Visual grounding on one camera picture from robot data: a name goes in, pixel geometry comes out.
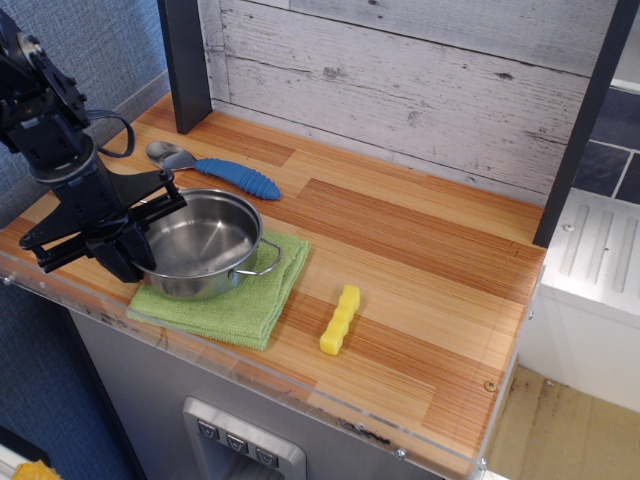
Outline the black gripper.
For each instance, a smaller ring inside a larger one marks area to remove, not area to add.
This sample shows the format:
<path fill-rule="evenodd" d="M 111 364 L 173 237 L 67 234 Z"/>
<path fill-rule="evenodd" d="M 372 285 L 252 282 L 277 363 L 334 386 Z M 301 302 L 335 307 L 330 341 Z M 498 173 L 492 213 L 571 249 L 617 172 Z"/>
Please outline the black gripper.
<path fill-rule="evenodd" d="M 35 180 L 59 201 L 19 241 L 45 272 L 84 256 L 96 259 L 124 283 L 142 279 L 138 267 L 155 269 L 146 232 L 153 222 L 186 205 L 172 173 L 116 174 L 95 149 L 75 157 L 41 159 L 33 149 L 25 155 Z"/>

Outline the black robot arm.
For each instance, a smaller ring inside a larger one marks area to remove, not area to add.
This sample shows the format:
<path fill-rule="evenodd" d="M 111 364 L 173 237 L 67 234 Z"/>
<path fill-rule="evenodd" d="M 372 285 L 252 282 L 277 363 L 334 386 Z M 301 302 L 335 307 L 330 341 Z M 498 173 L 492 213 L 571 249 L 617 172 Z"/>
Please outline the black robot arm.
<path fill-rule="evenodd" d="M 167 170 L 121 175 L 103 163 L 86 133 L 94 112 L 73 78 L 39 42 L 1 15 L 1 141 L 22 154 L 32 177 L 59 204 L 23 235 L 20 246 L 52 272 L 81 257 L 120 281 L 137 283 L 156 260 L 151 224 L 186 205 Z"/>

